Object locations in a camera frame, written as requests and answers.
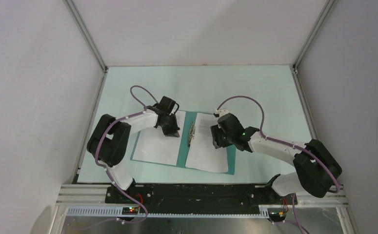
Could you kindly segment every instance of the metal binder clip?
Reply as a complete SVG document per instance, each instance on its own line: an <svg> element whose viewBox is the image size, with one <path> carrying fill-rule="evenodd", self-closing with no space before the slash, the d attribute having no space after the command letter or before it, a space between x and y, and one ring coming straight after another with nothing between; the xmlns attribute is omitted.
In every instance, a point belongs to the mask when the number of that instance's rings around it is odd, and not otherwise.
<svg viewBox="0 0 378 234"><path fill-rule="evenodd" d="M187 145L190 147L190 142L195 138L195 123L190 125L189 138L187 139Z"/></svg>

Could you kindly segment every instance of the light blue table surface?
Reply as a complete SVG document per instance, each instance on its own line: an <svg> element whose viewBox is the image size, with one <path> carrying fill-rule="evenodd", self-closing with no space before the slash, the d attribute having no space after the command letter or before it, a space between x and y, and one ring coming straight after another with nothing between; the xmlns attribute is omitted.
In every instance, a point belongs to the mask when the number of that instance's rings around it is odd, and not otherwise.
<svg viewBox="0 0 378 234"><path fill-rule="evenodd" d="M122 117L142 110L129 89L147 88L160 101L162 96L175 100L181 110L213 112L226 98L246 95L261 103L265 111L263 130L272 137L310 141L310 132L287 65L257 66L159 66L110 67L104 84L93 129L104 114ZM154 104L141 89L135 95L146 105ZM234 99L224 108L236 115L244 127L259 127L261 113L247 99ZM235 175L203 172L130 160L137 134L129 138L124 160L136 182L147 183L266 183L276 174L295 169L267 155L236 152ZM110 182L93 156L86 152L78 182Z"/></svg>

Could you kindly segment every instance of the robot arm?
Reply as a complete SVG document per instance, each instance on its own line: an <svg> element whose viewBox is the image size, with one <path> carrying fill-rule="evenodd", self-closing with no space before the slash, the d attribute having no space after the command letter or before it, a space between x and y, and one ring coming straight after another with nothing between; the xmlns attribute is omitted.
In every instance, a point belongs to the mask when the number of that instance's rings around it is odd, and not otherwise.
<svg viewBox="0 0 378 234"><path fill-rule="evenodd" d="M309 143L293 142L269 137L259 129L244 129L238 118L227 110L215 112L218 124L211 127L215 148L235 145L238 150L256 152L275 157L294 166L297 172L288 175L276 175L267 184L275 196L286 196L307 191L316 197L324 197L333 185L327 172L303 150L312 152L337 178L342 169L325 146L318 140Z"/></svg>
<svg viewBox="0 0 378 234"><path fill-rule="evenodd" d="M148 106L142 112L125 117L124 120L115 123L108 132L108 135L112 135L111 139L103 136L103 134L108 126L116 121L116 118L108 114L100 118L87 143L87 151L95 156L99 141L104 138L99 150L98 160L100 164L105 165L112 177L110 179L115 181L123 190L126 190L133 182L123 160L129 136L145 128L160 126L166 137L179 137L178 130L180 128L177 125L175 115L178 108L172 113L175 105L179 108L175 101L163 97L160 103Z"/></svg>

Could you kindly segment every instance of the paper sheet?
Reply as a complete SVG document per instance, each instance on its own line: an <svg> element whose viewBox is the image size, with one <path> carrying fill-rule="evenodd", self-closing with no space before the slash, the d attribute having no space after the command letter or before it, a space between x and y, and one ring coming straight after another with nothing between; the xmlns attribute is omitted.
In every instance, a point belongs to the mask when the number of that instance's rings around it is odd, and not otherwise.
<svg viewBox="0 0 378 234"><path fill-rule="evenodd" d="M161 127L140 131L132 159L175 166L179 156L185 114L184 111L176 113L180 137L165 137Z"/></svg>
<svg viewBox="0 0 378 234"><path fill-rule="evenodd" d="M226 148L215 149L210 126L218 120L213 115L198 113L195 122L195 138L189 148L186 167L208 172L224 173L228 169Z"/></svg>

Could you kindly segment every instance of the teal binder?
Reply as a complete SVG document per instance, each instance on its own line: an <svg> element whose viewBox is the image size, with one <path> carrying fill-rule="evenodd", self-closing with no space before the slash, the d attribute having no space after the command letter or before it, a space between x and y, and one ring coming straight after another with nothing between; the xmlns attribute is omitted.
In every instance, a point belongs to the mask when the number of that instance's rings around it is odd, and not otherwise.
<svg viewBox="0 0 378 234"><path fill-rule="evenodd" d="M197 115L198 115L197 112L186 111L185 118L184 118L183 131L180 136L181 140L180 140L180 148L179 148L179 155L177 158L177 163L176 165L166 164L167 166L186 168L186 160L187 160L187 156L189 155L189 146L187 145L187 140L189 139L190 125L192 124L192 122L196 121ZM139 160L133 159L134 151L136 149L137 142L139 141L139 136L140 136L140 132L137 135L137 139L134 144L133 151L130 157L130 160L133 160L133 161L139 161ZM234 145L226 147L226 153L227 153L227 161L228 161L228 171L225 172L224 174L234 175L235 174L235 161L236 161L236 147Z"/></svg>

